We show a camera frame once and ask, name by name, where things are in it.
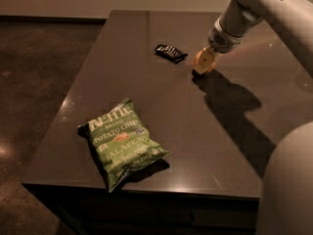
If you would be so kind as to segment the black rxbar chocolate bar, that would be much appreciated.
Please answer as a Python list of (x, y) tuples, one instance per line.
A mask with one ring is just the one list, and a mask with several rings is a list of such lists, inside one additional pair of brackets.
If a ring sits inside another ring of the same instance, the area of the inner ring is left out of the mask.
[(157, 55), (174, 64), (180, 63), (188, 56), (187, 53), (182, 52), (178, 48), (164, 44), (158, 44), (155, 51)]

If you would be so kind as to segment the green jalapeno chips bag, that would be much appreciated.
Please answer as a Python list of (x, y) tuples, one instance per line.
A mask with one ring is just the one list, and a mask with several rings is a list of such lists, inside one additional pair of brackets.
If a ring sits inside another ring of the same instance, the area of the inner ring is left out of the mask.
[(107, 174), (109, 192), (130, 175), (168, 154), (151, 139), (129, 98), (110, 112), (80, 125), (78, 133), (87, 138), (96, 152)]

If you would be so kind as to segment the dark counter cabinet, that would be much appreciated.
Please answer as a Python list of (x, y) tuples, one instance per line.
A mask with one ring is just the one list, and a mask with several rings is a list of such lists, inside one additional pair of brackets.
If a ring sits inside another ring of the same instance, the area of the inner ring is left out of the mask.
[(255, 235), (258, 201), (24, 183), (76, 235)]

